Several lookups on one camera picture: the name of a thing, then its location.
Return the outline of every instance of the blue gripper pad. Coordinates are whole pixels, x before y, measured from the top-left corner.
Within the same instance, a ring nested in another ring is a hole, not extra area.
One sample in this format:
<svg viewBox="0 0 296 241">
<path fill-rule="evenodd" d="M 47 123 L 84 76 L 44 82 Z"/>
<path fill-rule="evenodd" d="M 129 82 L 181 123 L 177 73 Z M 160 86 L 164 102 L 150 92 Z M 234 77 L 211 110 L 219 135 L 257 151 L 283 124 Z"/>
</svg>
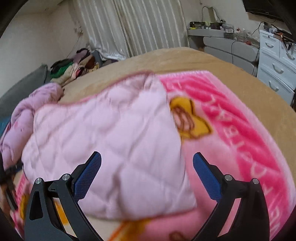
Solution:
<svg viewBox="0 0 296 241">
<path fill-rule="evenodd" d="M 193 167 L 210 198 L 219 202 L 222 198 L 221 185 L 198 153 L 193 156 Z"/>
<path fill-rule="evenodd" d="M 91 161 L 88 163 L 87 167 L 84 169 L 80 177 L 74 183 L 74 193 L 73 197 L 75 202 L 78 200 L 83 199 L 89 190 L 98 170 L 101 167 L 102 157 L 100 153 L 96 153 Z"/>
</svg>

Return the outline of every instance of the wall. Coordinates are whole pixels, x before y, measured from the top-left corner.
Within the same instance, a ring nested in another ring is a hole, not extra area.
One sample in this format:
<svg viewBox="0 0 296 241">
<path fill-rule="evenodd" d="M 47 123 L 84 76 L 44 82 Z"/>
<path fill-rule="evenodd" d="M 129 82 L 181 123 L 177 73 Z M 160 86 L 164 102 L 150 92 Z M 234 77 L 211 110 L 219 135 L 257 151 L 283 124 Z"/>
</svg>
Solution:
<svg viewBox="0 0 296 241">
<path fill-rule="evenodd" d="M 0 96 L 41 63 L 63 56 L 45 14 L 16 16 L 0 38 Z"/>
<path fill-rule="evenodd" d="M 200 14 L 199 14 L 199 8 L 200 3 L 197 0 L 180 0 L 186 26 L 189 27 L 189 23 L 192 21 L 199 21 L 200 20 Z"/>
<path fill-rule="evenodd" d="M 199 5 L 200 20 L 202 16 L 203 6 L 212 6 L 216 8 L 220 18 L 226 20 L 227 23 L 233 24 L 235 28 L 246 29 L 247 31 L 253 32 L 258 28 L 260 22 L 268 21 L 273 22 L 274 20 L 266 18 L 264 16 L 258 16 L 245 11 L 242 0 L 201 0 L 203 3 Z M 204 21 L 209 21 L 209 14 L 207 8 L 203 9 Z M 288 31 L 287 26 L 281 21 L 275 21 L 275 26 Z M 259 36 L 259 31 L 254 33 L 254 36 Z"/>
<path fill-rule="evenodd" d="M 59 4 L 59 7 L 49 16 L 49 21 L 63 58 L 68 56 L 76 43 L 76 47 L 69 56 L 75 54 L 77 50 L 85 48 L 88 41 L 83 34 L 79 38 L 80 34 L 75 32 L 80 24 L 75 16 L 74 9 L 71 9 L 70 1 L 66 0 Z"/>
</svg>

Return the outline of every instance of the ceiling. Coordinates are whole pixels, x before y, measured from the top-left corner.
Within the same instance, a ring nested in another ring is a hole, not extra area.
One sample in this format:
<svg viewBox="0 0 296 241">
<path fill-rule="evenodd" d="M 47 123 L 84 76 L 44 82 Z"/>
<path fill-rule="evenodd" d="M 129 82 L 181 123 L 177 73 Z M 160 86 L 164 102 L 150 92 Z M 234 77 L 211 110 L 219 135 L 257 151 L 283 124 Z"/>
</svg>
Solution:
<svg viewBox="0 0 296 241">
<path fill-rule="evenodd" d="M 29 0 L 18 11 L 17 15 L 33 14 L 33 13 L 51 13 L 63 0 Z"/>
</svg>

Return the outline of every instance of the curtain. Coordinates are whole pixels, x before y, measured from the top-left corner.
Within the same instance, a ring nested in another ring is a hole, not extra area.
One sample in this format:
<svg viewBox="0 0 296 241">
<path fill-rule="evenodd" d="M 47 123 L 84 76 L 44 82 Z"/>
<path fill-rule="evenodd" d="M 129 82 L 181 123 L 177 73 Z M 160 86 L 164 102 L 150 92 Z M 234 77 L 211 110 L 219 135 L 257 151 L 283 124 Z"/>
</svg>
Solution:
<svg viewBox="0 0 296 241">
<path fill-rule="evenodd" d="M 104 58 L 189 46 L 179 0 L 74 0 L 74 5 L 91 48 Z"/>
</svg>

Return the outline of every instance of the gray cushion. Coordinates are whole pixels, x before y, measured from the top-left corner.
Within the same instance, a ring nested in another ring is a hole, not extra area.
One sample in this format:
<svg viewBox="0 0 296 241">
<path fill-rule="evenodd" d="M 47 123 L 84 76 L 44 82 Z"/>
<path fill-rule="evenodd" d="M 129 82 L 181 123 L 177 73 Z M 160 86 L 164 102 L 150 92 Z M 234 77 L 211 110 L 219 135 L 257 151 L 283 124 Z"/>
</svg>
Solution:
<svg viewBox="0 0 296 241">
<path fill-rule="evenodd" d="M 47 65 L 22 78 L 0 98 L 0 119 L 11 116 L 17 104 L 27 98 L 35 89 L 50 81 Z"/>
</svg>

